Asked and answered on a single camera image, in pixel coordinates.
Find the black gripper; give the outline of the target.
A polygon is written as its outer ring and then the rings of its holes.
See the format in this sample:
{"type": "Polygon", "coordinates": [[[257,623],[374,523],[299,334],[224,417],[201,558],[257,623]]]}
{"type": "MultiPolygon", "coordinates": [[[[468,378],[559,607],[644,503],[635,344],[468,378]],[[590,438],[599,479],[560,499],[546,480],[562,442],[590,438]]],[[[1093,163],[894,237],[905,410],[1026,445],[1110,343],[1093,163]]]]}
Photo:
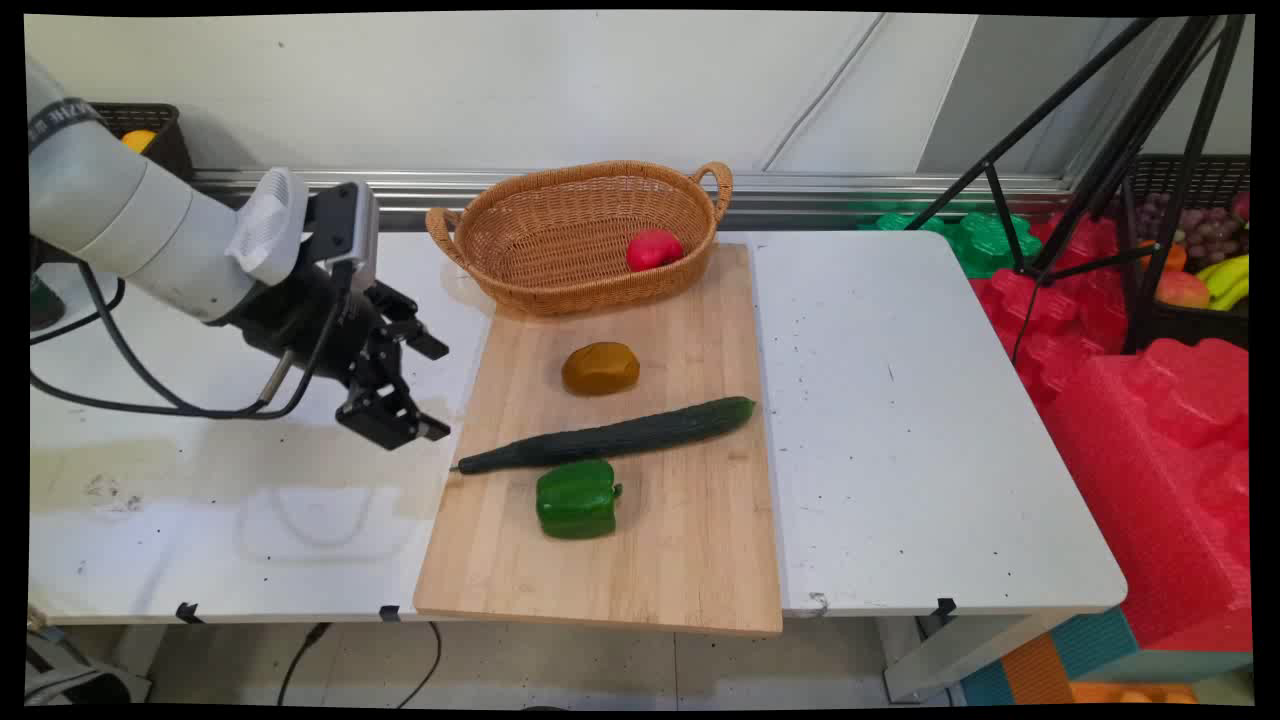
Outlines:
{"type": "Polygon", "coordinates": [[[356,290],[352,263],[330,272],[301,263],[280,284],[252,291],[232,313],[232,324],[252,348],[278,357],[283,372],[302,370],[291,402],[300,402],[317,378],[335,380],[348,389],[337,423],[393,451],[451,434],[449,425],[419,409],[402,375],[403,345],[431,360],[451,351],[417,313],[412,299],[380,281],[356,290]]]}

